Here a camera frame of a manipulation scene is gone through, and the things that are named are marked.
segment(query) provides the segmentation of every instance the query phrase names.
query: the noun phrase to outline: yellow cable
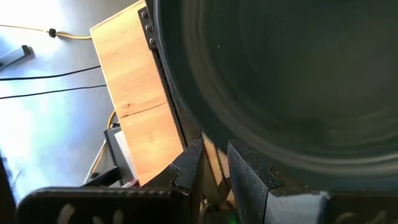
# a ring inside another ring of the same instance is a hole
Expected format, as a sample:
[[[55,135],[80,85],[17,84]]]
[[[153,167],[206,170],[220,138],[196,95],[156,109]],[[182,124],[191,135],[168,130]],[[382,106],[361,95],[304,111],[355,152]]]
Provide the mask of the yellow cable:
[[[115,117],[115,115],[116,115],[116,111],[114,110],[114,111],[112,112],[111,116],[110,116],[109,119],[108,119],[108,125],[106,126],[106,129],[111,128],[112,121],[113,121],[113,118]],[[104,152],[105,152],[104,149],[105,149],[105,146],[106,146],[106,144],[103,144],[103,145],[101,146],[101,149],[100,149],[101,155],[99,155],[98,160],[95,162],[94,168],[93,168],[93,170],[91,171],[92,174],[95,173],[95,171],[97,170],[98,165],[100,164],[100,162],[101,162],[101,160],[102,160],[102,158],[103,158],[103,156],[104,156]]]
[[[18,28],[18,29],[27,29],[27,30],[34,30],[34,31],[41,31],[45,32],[48,34],[49,30],[43,30],[43,29],[38,29],[38,28],[33,28],[33,27],[24,27],[24,26],[12,26],[12,25],[5,25],[5,24],[0,24],[0,27],[10,27],[10,28]],[[70,35],[65,32],[57,32],[55,35],[59,37],[65,37],[69,39],[75,39],[75,40],[90,40],[91,36],[79,36],[79,35]]]

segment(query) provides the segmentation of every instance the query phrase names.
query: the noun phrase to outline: light wood panel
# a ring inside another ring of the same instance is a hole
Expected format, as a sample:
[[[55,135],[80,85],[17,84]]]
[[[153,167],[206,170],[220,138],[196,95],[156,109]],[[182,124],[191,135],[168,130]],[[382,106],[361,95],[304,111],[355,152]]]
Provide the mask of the light wood panel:
[[[214,144],[212,143],[212,141],[210,141],[210,139],[207,138],[205,133],[202,133],[202,136],[205,141],[205,149],[209,158],[209,163],[213,171],[214,178],[216,180],[216,183],[220,184],[223,178],[222,172],[224,172],[225,177],[229,177],[228,158],[221,150],[214,147]],[[220,157],[220,162],[223,170],[220,169],[220,165],[217,159],[217,153]]]
[[[90,30],[141,184],[182,152],[137,13],[144,6],[141,0]]]

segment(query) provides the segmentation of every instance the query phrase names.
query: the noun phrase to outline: black metal bracket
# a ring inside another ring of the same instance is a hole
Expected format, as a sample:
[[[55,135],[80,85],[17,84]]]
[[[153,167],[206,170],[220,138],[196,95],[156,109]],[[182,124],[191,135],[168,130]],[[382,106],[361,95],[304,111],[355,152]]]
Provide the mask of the black metal bracket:
[[[86,183],[83,187],[109,187],[116,181],[121,179],[120,169],[113,167],[111,170],[95,177],[93,180]]]
[[[162,81],[163,88],[169,102],[170,111],[172,113],[175,126],[180,136],[180,140],[184,148],[186,148],[195,139],[202,139],[201,130],[186,111],[183,103],[178,97],[178,93],[173,87],[172,80],[167,76],[164,71],[164,66],[160,59],[159,54],[159,39],[155,33],[154,26],[154,2],[152,0],[146,0],[147,6],[138,10],[138,15],[141,21],[142,29],[145,34],[145,38],[149,49],[152,51],[157,70],[159,72],[160,79]],[[207,154],[204,158],[204,189],[203,193],[210,204],[219,205],[222,204],[229,193],[229,185],[222,182],[220,186],[217,186],[214,178],[214,173],[210,167]]]
[[[142,29],[144,30],[145,39],[148,47],[151,50],[156,49],[156,35],[154,30],[154,24],[150,18],[149,11],[146,7],[138,10],[138,16],[141,21]]]

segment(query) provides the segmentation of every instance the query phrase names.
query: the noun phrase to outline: black cable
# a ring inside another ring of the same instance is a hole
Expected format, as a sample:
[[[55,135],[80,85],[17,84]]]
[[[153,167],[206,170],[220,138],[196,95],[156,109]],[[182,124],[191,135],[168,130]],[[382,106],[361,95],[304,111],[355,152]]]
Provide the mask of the black cable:
[[[64,73],[64,74],[59,74],[59,75],[47,75],[47,76],[42,76],[42,77],[17,77],[17,78],[0,78],[0,81],[15,81],[15,80],[33,80],[33,79],[41,79],[41,78],[58,78],[58,77],[64,77],[67,75],[73,75],[79,72],[85,72],[85,71],[89,71],[95,68],[100,68],[100,65],[91,67],[91,68],[85,68],[85,69],[81,69],[81,70],[77,70],[74,72],[68,72],[68,73]]]
[[[25,94],[25,95],[4,96],[4,97],[0,97],[0,100],[10,99],[10,98],[18,98],[18,97],[25,97],[25,96],[37,96],[37,95],[43,95],[43,94],[48,94],[48,93],[59,93],[59,92],[63,92],[63,91],[72,91],[72,90],[82,90],[82,89],[89,89],[89,88],[98,88],[98,87],[105,87],[105,86],[106,86],[106,85],[85,86],[85,87],[69,88],[69,89],[64,89],[64,90],[46,91],[46,92],[42,92],[42,93],[30,93],[30,94]]]

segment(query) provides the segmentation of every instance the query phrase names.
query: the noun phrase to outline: wire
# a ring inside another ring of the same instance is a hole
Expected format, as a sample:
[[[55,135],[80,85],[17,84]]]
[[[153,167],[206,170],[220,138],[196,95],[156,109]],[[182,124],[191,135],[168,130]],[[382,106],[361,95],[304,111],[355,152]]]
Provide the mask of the wire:
[[[106,140],[104,140],[104,142],[102,143],[101,149],[104,148],[105,145],[106,145]],[[101,150],[98,151],[97,155],[95,156],[94,161],[97,161],[98,158],[100,157],[100,155],[101,155]],[[95,165],[95,162],[92,163],[92,165],[91,165],[91,167],[89,169],[89,172],[86,175],[84,183],[88,182],[88,179],[90,178],[90,175],[91,175],[91,171],[94,169],[94,165]]]
[[[106,126],[106,129],[109,129],[109,128],[111,128],[111,126],[112,126],[112,121],[113,121],[113,118],[115,117],[115,115],[116,115],[116,111],[114,110],[113,112],[112,112],[112,114],[111,114],[111,116],[109,117],[109,119],[108,119],[108,125]],[[95,165],[94,165],[94,168],[93,168],[93,170],[91,171],[91,174],[94,174],[95,173],[95,171],[97,170],[97,168],[98,168],[98,165],[100,164],[100,162],[101,162],[101,160],[102,160],[102,158],[103,158],[103,156],[104,156],[104,153],[105,153],[105,144],[103,144],[102,146],[101,146],[101,148],[99,149],[99,151],[101,152],[101,154],[99,155],[99,158],[98,159],[95,159],[94,160],[94,162],[95,162]]]
[[[17,78],[0,78],[0,81],[16,81],[16,80],[33,80],[33,79],[42,79],[42,78],[58,78],[58,77],[64,77],[67,75],[73,75],[79,72],[85,72],[85,71],[89,71],[92,69],[96,69],[96,68],[100,68],[100,65],[91,67],[91,68],[85,68],[85,69],[81,69],[81,70],[77,70],[74,72],[68,72],[68,73],[63,73],[63,74],[59,74],[59,75],[47,75],[47,76],[41,76],[41,77],[17,77]]]
[[[59,93],[59,92],[63,92],[63,91],[72,91],[72,90],[82,90],[82,89],[98,88],[98,87],[105,87],[105,86],[106,86],[106,85],[84,86],[84,87],[69,88],[69,89],[64,89],[64,90],[46,91],[46,92],[42,92],[42,93],[30,93],[30,94],[25,94],[25,95],[4,96],[4,97],[0,97],[0,100],[10,99],[10,98],[26,97],[26,96],[37,96],[37,95],[43,95],[43,94],[48,94],[48,93]]]
[[[80,36],[80,35],[71,35],[67,34],[65,32],[57,32],[54,28],[51,28],[49,30],[44,30],[44,29],[38,29],[38,28],[33,28],[33,27],[25,27],[25,26],[12,26],[12,25],[5,25],[5,24],[0,24],[0,27],[8,27],[8,28],[18,28],[18,29],[27,29],[27,30],[34,30],[34,31],[40,31],[40,32],[45,32],[50,35],[50,37],[65,37],[69,39],[75,39],[75,40],[90,40],[91,36]]]
[[[209,203],[207,203],[205,205],[205,207],[203,207],[203,209],[201,211],[199,211],[199,217],[198,217],[199,224],[202,224],[205,222],[205,215],[206,215],[206,213],[208,213],[210,208],[211,208],[211,205]]]

